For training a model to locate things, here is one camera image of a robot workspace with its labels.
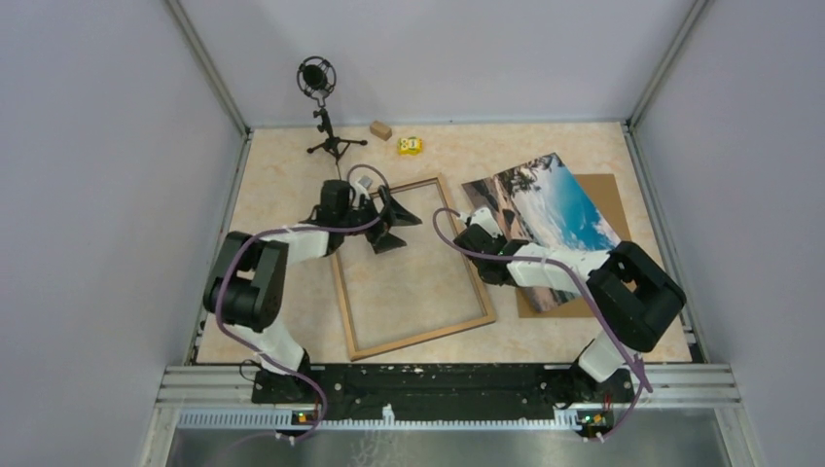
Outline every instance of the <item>yellow toy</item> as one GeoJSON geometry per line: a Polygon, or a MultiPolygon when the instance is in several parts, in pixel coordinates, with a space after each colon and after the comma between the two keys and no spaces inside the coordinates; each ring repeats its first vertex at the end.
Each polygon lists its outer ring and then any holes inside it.
{"type": "Polygon", "coordinates": [[[420,138],[410,136],[409,138],[398,138],[398,154],[409,154],[414,156],[424,150],[424,142],[420,138]]]}

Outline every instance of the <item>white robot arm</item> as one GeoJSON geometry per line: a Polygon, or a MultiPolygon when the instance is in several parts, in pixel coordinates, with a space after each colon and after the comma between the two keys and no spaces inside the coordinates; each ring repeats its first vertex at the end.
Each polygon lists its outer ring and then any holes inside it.
{"type": "Polygon", "coordinates": [[[624,347],[625,354],[651,351],[686,302],[682,289],[635,243],[623,241],[613,250],[561,250],[527,240],[507,240],[487,208],[460,218],[467,229],[455,239],[459,247],[530,259],[492,261],[468,255],[484,282],[550,287],[581,295],[568,271],[536,261],[552,259],[568,266],[580,284],[587,284],[606,326],[619,341],[602,331],[579,355],[575,366],[596,382],[605,381],[626,362],[617,345],[624,347]]]}
{"type": "MultiPolygon", "coordinates": [[[[220,297],[223,323],[289,371],[297,372],[301,365],[308,365],[306,351],[289,334],[279,313],[287,267],[332,254],[348,234],[363,234],[376,254],[400,248],[407,243],[391,234],[390,228],[421,223],[392,198],[386,186],[377,189],[383,201],[378,212],[369,193],[371,183],[367,177],[353,185],[343,180],[327,180],[321,189],[320,203],[312,209],[309,219],[253,240],[241,254],[236,270],[230,266],[252,235],[229,233],[209,275],[203,306],[215,312],[221,285],[228,280],[220,297]],[[252,271],[253,277],[238,276],[239,270],[252,271]]],[[[267,359],[262,364],[272,373],[286,374],[267,359]]]]}

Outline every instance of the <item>framed photo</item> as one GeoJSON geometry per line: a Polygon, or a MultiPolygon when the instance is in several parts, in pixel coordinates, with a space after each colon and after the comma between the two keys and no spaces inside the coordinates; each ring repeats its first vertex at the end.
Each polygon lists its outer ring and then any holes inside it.
{"type": "MultiPolygon", "coordinates": [[[[488,207],[507,238],[562,251],[611,250],[621,241],[561,158],[552,153],[462,185],[473,206],[488,207]]],[[[546,287],[520,288],[546,312],[580,295],[546,287]]]]}

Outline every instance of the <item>white wall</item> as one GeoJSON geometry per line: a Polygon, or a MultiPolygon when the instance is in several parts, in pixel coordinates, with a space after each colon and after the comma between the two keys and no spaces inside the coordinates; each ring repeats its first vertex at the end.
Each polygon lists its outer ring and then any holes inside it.
{"type": "Polygon", "coordinates": [[[0,464],[125,466],[239,136],[160,0],[0,2],[0,464]]]}
{"type": "Polygon", "coordinates": [[[295,74],[339,72],[334,121],[621,120],[692,0],[185,0],[251,126],[308,125],[295,74]]]}
{"type": "Polygon", "coordinates": [[[770,465],[822,465],[825,3],[719,1],[641,128],[705,345],[770,465]]]}

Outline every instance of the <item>black mounting plate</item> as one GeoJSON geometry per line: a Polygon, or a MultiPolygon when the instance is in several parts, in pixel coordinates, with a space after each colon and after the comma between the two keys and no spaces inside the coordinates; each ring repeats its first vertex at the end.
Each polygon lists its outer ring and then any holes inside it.
{"type": "MultiPolygon", "coordinates": [[[[598,386],[583,384],[581,374],[565,366],[545,364],[315,364],[306,375],[327,394],[328,420],[381,419],[388,404],[397,420],[548,419],[554,407],[600,404],[608,393],[614,404],[633,398],[626,369],[598,386]]],[[[279,386],[294,385],[292,377],[259,371],[255,382],[254,404],[317,402],[302,382],[303,395],[286,400],[279,386]]]]}

